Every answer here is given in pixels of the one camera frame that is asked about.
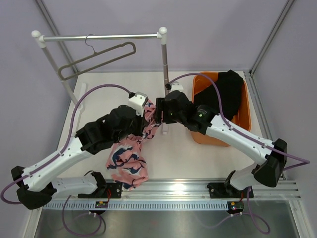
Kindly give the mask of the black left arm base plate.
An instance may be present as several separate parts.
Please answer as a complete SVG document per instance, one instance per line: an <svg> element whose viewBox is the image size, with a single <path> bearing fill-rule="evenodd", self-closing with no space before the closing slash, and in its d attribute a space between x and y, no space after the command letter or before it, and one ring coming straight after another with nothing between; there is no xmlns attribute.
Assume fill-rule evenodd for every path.
<svg viewBox="0 0 317 238"><path fill-rule="evenodd" d="M78 194L78 198L82 199L100 199L100 198L110 198L110 199L119 199L122 194L122 186L121 182L107 182L105 186L98 187L91 194Z"/></svg>

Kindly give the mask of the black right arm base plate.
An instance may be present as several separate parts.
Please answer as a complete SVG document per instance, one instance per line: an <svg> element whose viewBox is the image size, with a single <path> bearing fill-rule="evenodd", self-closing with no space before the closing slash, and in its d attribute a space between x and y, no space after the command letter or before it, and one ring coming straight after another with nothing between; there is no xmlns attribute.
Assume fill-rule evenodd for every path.
<svg viewBox="0 0 317 238"><path fill-rule="evenodd" d="M247 198L248 189L237 190L225 182L210 182L207 184L210 198Z"/></svg>

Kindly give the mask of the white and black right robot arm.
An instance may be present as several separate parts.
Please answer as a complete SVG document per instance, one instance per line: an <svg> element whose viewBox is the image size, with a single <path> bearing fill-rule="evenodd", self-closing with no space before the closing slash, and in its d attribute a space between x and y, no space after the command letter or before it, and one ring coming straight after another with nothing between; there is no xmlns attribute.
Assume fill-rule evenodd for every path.
<svg viewBox="0 0 317 238"><path fill-rule="evenodd" d="M156 122L180 123L193 132L214 137L233 146L253 160L242 170L234 170L223 185L210 187L222 197L240 197L245 189L256 184L276 187L287 162L287 143L257 137L229 122L207 105L195 106L178 90L156 99Z"/></svg>

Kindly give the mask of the black shorts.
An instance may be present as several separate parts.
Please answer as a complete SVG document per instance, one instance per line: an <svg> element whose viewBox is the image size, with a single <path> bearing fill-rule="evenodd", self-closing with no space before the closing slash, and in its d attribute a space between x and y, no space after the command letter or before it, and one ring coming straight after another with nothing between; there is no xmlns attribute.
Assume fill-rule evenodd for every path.
<svg viewBox="0 0 317 238"><path fill-rule="evenodd" d="M226 119L232 120L238 113L241 105L244 80L238 73L232 70L219 72L216 76L217 80L214 84L203 76L195 76L193 103L195 106L206 105L216 113L219 113L218 96L214 87L216 86L221 98L223 115Z"/></svg>

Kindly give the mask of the pink shark print shorts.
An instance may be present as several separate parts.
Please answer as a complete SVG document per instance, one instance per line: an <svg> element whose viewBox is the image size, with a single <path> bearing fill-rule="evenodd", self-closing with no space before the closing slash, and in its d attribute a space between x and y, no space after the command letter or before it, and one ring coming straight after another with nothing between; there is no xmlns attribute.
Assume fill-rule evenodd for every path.
<svg viewBox="0 0 317 238"><path fill-rule="evenodd" d="M146 102L145 119L149 123L142 136L129 135L113 145L106 162L106 168L115 182L121 182L125 190L136 189L149 179L146 159L142 156L142 146L154 138L157 129L154 115L156 106Z"/></svg>

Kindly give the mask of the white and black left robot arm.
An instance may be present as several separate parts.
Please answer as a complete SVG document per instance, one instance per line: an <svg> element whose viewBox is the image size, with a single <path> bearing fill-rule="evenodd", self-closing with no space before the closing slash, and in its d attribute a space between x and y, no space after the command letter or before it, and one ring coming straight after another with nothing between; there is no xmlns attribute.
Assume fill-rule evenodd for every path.
<svg viewBox="0 0 317 238"><path fill-rule="evenodd" d="M54 198L76 195L100 198L107 183L100 172L76 178L60 178L75 164L109 149L125 137L141 135L146 125L144 107L121 105L96 121L85 124L60 150L31 167L16 166L11 170L18 184L18 202L29 210L45 206Z"/></svg>

